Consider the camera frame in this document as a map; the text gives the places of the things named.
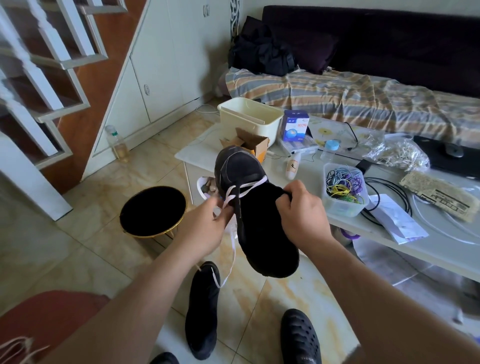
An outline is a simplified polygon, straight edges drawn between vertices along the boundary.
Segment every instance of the computer mouse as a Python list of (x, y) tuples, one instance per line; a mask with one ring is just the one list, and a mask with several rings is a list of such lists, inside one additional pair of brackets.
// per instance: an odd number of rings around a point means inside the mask
[(445, 153), (455, 158), (462, 158), (463, 148), (457, 144), (445, 143)]

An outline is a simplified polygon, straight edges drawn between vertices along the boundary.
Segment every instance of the bottle with yellow liquid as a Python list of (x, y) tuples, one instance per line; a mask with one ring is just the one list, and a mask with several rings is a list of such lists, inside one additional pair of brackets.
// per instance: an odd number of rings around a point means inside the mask
[(125, 139), (118, 134), (117, 129), (115, 129), (113, 125), (107, 125), (105, 131), (107, 132), (108, 144), (110, 144), (117, 159), (120, 162), (127, 163), (130, 153), (127, 144), (125, 143)]

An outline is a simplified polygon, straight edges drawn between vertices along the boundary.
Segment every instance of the black mouse pad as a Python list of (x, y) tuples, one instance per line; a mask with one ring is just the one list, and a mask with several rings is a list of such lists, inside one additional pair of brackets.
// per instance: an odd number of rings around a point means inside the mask
[(152, 237), (175, 227), (186, 209), (182, 192), (173, 187), (155, 186), (127, 201), (120, 212), (120, 225), (130, 235)]
[(422, 136), (415, 136), (413, 141), (428, 156), (432, 168), (480, 180), (480, 164), (478, 163), (480, 149), (463, 146), (463, 157), (456, 158), (446, 153), (444, 142)]

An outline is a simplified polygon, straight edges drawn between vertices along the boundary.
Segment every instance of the black sneaker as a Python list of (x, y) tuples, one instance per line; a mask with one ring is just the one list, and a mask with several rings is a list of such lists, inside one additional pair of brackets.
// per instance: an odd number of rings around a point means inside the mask
[(179, 364), (179, 361), (172, 353), (163, 352), (153, 358), (150, 364)]
[[(264, 183), (252, 188), (262, 179)], [(274, 278), (293, 274), (299, 266), (299, 250), (285, 235), (275, 204), (287, 192), (271, 184), (258, 159), (239, 146), (229, 146), (218, 154), (215, 182), (223, 199), (227, 192), (236, 196), (229, 204), (235, 209), (240, 246), (253, 269)]]
[(283, 314), (280, 346), (284, 364), (322, 364), (315, 329), (307, 315), (295, 308)]
[(185, 319), (187, 343), (198, 360), (207, 359), (216, 345), (216, 304), (220, 288), (215, 285), (212, 269), (220, 282), (220, 273), (213, 262), (203, 263), (193, 276)]

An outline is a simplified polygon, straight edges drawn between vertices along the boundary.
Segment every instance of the black backpack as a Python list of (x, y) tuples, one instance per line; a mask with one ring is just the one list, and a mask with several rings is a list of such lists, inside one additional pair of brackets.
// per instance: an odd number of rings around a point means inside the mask
[(245, 68), (252, 73), (285, 76), (297, 63), (290, 47), (275, 38), (267, 25), (252, 35), (240, 34), (228, 52), (228, 67)]

